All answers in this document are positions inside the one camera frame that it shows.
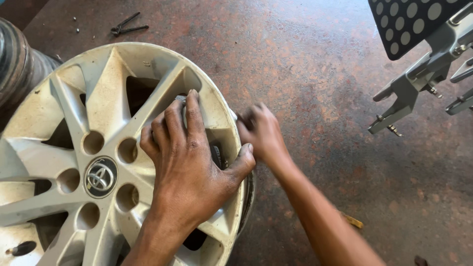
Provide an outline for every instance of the center cap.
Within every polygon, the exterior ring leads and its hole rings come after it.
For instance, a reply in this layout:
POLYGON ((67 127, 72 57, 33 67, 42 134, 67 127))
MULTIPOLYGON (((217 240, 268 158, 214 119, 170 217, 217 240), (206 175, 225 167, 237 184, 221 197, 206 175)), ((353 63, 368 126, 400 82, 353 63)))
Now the center cap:
POLYGON ((118 176, 117 165, 112 158, 95 158, 87 168, 84 185, 94 198, 103 198, 114 189, 118 176))

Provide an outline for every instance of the stained floor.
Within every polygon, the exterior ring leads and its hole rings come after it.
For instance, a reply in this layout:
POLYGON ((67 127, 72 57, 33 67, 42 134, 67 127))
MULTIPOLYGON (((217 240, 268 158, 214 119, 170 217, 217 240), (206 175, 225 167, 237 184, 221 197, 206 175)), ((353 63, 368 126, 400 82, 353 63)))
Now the stained floor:
MULTIPOLYGON (((437 86, 443 99, 421 93, 396 123, 403 138, 371 135, 375 115, 394 101, 372 96, 428 46, 388 60, 366 0, 50 0, 24 32, 33 48, 64 60, 126 41, 183 54, 232 109, 268 105, 294 161, 365 224, 360 233, 388 265, 414 265, 415 255, 473 265, 473 114, 444 111, 471 82, 437 86), (113 37, 110 28, 135 11, 131 26, 149 30, 113 37)), ((254 209, 229 265, 316 265, 284 191, 264 165, 256 175, 254 209)))

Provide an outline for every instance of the silver wheel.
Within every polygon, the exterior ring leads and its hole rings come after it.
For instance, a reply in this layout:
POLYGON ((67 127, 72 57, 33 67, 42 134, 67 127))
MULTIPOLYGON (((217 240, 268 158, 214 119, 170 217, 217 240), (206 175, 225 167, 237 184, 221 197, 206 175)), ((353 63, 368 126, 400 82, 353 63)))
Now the silver wheel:
MULTIPOLYGON (((106 45, 67 61, 41 82, 0 139, 1 245, 44 243, 38 224, 28 221, 66 212, 67 218, 46 251, 38 245, 16 263, 115 265, 124 243, 134 245, 153 195, 155 171, 138 145, 140 130, 191 89, 199 92, 209 142, 230 164, 240 148, 232 112, 209 77, 173 51, 142 43, 106 45), (131 83, 148 93, 130 89, 131 83), (147 100, 131 103, 140 93, 149 94, 147 100), (68 141, 64 132, 73 149, 61 144, 68 141), (45 181, 50 187, 38 191, 45 181)), ((207 237, 198 250, 182 246, 170 264, 224 265, 245 191, 243 183, 199 225, 207 237)), ((2 264, 13 261, 0 254, 2 264)))

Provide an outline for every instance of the pliers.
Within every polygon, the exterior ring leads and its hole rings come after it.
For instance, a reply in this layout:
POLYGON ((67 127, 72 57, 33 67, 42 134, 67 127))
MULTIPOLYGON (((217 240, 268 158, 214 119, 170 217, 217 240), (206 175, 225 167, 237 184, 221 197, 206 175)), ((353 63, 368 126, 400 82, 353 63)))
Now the pliers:
POLYGON ((122 29, 123 25, 127 24, 130 20, 134 19, 139 14, 140 14, 140 12, 136 12, 131 17, 125 19, 122 23, 118 24, 116 27, 113 27, 110 31, 112 32, 113 35, 115 35, 115 37, 118 37, 122 33, 127 33, 127 32, 130 32, 130 31, 135 31, 135 30, 144 29, 144 28, 149 28, 148 25, 144 25, 144 26, 140 26, 140 27, 136 27, 136 28, 122 29))

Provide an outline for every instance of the left hand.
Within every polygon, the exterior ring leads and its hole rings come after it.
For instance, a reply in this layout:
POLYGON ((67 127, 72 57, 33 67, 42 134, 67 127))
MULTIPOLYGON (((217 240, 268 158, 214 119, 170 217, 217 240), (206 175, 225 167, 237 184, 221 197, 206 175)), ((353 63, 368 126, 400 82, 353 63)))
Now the left hand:
POLYGON ((208 220, 255 166, 253 147, 244 145, 235 162, 220 170, 212 161, 199 108, 191 90, 141 131, 140 147, 156 168, 153 201, 146 220, 166 220, 188 231, 208 220), (187 129, 182 111, 186 105, 187 129))

